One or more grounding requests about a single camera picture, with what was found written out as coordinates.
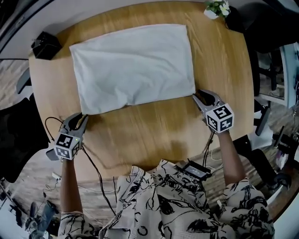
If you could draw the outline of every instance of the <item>black and white patterned shirt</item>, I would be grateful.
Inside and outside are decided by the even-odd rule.
[[[116,216],[100,239],[234,239],[273,238],[267,202],[248,179],[224,190],[220,216],[211,215],[201,181],[161,160],[150,174],[133,166],[118,180]],[[82,213],[63,213],[60,239],[95,239]]]

